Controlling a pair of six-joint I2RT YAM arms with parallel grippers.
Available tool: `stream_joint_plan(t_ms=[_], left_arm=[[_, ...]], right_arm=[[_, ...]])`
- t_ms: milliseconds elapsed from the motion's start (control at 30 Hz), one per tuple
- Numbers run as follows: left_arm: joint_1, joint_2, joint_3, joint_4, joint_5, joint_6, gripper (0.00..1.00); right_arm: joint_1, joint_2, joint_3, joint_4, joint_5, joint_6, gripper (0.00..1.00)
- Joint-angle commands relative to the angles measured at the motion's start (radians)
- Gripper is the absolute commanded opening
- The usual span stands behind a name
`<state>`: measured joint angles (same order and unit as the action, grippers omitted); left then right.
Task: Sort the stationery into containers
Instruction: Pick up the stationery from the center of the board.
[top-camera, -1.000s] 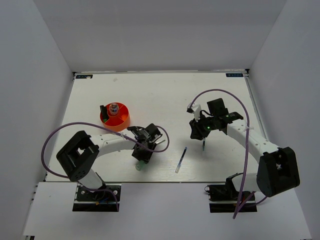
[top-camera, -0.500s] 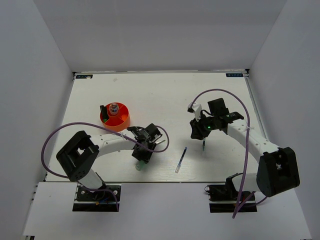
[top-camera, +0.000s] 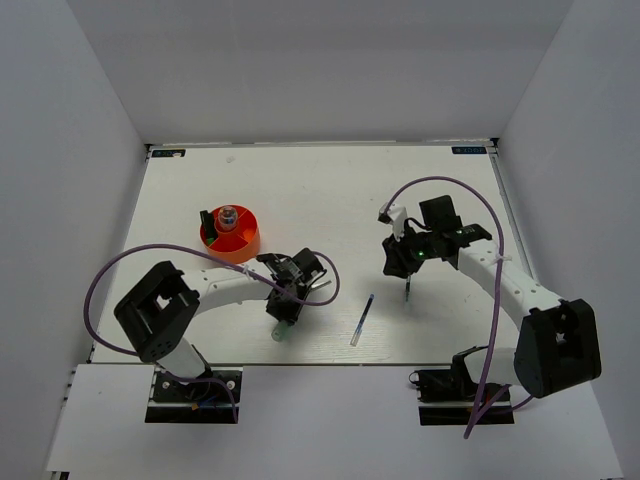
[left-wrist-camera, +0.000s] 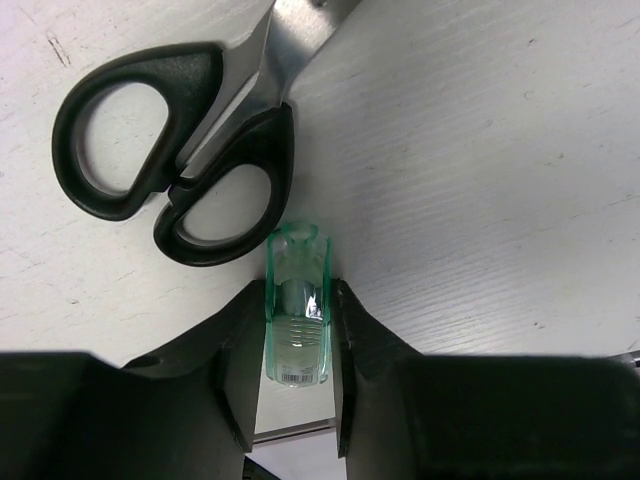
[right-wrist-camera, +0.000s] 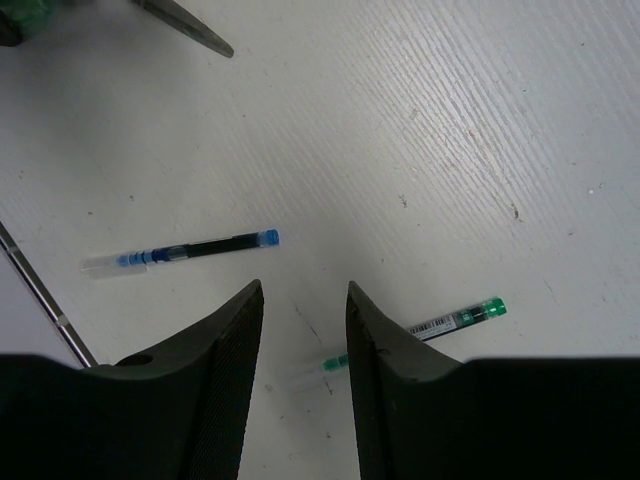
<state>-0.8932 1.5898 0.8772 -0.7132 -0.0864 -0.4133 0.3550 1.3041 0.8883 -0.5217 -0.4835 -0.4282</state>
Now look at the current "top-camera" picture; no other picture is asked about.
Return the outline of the black handled scissors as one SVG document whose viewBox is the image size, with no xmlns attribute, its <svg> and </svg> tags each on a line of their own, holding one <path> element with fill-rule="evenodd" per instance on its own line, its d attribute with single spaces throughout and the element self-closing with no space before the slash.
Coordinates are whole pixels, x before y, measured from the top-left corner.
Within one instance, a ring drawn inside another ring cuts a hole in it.
<svg viewBox="0 0 640 480">
<path fill-rule="evenodd" d="M 331 283 L 332 283 L 331 280 L 326 280 L 326 281 L 322 281 L 322 282 L 315 282 L 313 285 L 310 286 L 310 290 L 311 291 L 319 290 L 319 289 L 322 289 L 322 288 L 330 285 Z"/>
</svg>

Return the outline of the green clear pen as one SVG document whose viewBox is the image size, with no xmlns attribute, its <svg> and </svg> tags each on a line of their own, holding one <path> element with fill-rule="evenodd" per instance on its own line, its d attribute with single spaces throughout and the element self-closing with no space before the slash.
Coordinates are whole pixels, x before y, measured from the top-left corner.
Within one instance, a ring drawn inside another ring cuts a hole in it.
<svg viewBox="0 0 640 480">
<path fill-rule="evenodd" d="M 408 275 L 405 281 L 405 289 L 404 289 L 405 304 L 408 304 L 411 298 L 411 281 L 412 281 L 412 275 Z"/>
</svg>

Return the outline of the green translucent correction tape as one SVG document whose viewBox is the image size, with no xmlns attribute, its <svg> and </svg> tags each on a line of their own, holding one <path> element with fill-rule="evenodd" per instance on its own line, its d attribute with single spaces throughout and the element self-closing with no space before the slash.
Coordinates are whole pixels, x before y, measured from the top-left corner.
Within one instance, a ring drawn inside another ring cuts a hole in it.
<svg viewBox="0 0 640 480">
<path fill-rule="evenodd" d="M 290 329 L 291 329 L 291 325 L 288 322 L 281 321 L 272 330 L 271 338 L 275 342 L 282 342 L 286 338 Z"/>
</svg>

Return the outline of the blue clear pen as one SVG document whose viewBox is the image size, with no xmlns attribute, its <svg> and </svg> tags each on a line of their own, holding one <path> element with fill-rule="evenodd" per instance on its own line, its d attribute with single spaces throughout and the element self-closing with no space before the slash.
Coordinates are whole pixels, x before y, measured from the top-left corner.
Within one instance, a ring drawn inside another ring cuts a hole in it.
<svg viewBox="0 0 640 480">
<path fill-rule="evenodd" d="M 362 330 L 363 330 L 363 327 L 364 327 L 364 323 L 365 323 L 366 318 L 367 318 L 367 316 L 369 314 L 369 311 L 371 309 L 371 306 L 373 304 L 374 299 L 375 299 L 375 295 L 374 294 L 370 294 L 369 298 L 367 299 L 367 302 L 365 304 L 365 307 L 363 309 L 363 312 L 362 312 L 362 314 L 361 314 L 361 316 L 360 316 L 360 318 L 358 320 L 358 323 L 356 325 L 354 333 L 353 333 L 353 335 L 351 337 L 349 345 L 352 346 L 352 347 L 356 347 L 358 345 L 358 342 L 359 342 L 359 339 L 360 339 L 360 336 L 362 334 Z"/>
</svg>

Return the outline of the yellow cap black highlighter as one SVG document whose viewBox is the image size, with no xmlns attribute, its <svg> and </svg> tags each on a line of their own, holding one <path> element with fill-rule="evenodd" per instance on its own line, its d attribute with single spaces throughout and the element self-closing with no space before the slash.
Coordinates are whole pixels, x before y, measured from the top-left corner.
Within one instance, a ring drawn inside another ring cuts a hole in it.
<svg viewBox="0 0 640 480">
<path fill-rule="evenodd" d="M 229 232 L 236 228 L 238 212 L 232 205 L 222 206 L 217 215 L 217 222 L 221 231 Z"/>
</svg>

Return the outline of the green cap black highlighter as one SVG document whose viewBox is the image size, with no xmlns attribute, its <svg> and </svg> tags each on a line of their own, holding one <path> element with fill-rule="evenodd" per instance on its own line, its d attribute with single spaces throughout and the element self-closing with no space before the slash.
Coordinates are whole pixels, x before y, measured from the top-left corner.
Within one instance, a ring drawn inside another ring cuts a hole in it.
<svg viewBox="0 0 640 480">
<path fill-rule="evenodd" d="M 203 242 L 206 246 L 210 246 L 218 238 L 218 232 L 215 227 L 215 216 L 207 210 L 200 211 L 199 215 Z"/>
</svg>

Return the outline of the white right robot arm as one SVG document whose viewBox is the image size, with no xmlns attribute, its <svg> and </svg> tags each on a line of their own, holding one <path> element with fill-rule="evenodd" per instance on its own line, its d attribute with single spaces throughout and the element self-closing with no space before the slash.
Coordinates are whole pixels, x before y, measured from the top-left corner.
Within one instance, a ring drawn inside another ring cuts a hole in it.
<svg viewBox="0 0 640 480">
<path fill-rule="evenodd" d="M 423 201 L 420 209 L 424 224 L 413 229 L 405 207 L 381 207 L 379 221 L 392 228 L 382 243 L 384 275 L 407 279 L 440 259 L 499 300 L 519 332 L 515 346 L 494 349 L 489 366 L 483 346 L 453 356 L 451 384 L 459 396 L 475 398 L 490 383 L 543 398 L 601 376 L 595 312 L 585 300 L 563 299 L 500 255 L 486 229 L 462 222 L 450 196 Z"/>
</svg>

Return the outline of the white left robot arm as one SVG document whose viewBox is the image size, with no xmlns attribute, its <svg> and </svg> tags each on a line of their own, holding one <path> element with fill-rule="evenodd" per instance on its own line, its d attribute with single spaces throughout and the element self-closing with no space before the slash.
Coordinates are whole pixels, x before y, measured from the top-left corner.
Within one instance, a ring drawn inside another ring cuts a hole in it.
<svg viewBox="0 0 640 480">
<path fill-rule="evenodd" d="M 211 387 L 211 374 L 198 350 L 185 338 L 195 317 L 247 301 L 263 301 L 280 326 L 294 325 L 314 284 L 327 270 L 311 250 L 294 256 L 259 254 L 230 268 L 184 271 L 170 261 L 154 265 L 119 301 L 114 315 L 137 357 L 177 377 L 188 398 Z"/>
</svg>

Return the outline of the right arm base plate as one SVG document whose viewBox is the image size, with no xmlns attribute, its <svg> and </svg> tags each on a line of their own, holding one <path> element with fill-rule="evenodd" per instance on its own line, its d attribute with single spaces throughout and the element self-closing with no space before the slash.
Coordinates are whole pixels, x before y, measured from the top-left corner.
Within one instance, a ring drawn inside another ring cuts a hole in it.
<svg viewBox="0 0 640 480">
<path fill-rule="evenodd" d="M 419 423 L 423 427 L 466 426 L 471 418 L 476 385 L 470 388 L 456 384 L 450 369 L 414 370 L 408 376 L 409 384 L 416 390 Z M 480 408 L 498 393 L 501 386 L 488 383 L 480 402 Z M 481 417 L 480 425 L 514 424 L 511 396 L 507 391 Z"/>
</svg>

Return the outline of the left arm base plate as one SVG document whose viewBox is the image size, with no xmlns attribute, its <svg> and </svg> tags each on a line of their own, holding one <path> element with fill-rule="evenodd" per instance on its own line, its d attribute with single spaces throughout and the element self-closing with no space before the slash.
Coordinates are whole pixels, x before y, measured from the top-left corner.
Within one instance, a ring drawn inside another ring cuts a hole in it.
<svg viewBox="0 0 640 480">
<path fill-rule="evenodd" d="M 216 382 L 181 383 L 157 369 L 152 378 L 145 422 L 236 424 L 240 412 L 243 370 L 213 369 L 210 374 L 224 386 Z"/>
</svg>

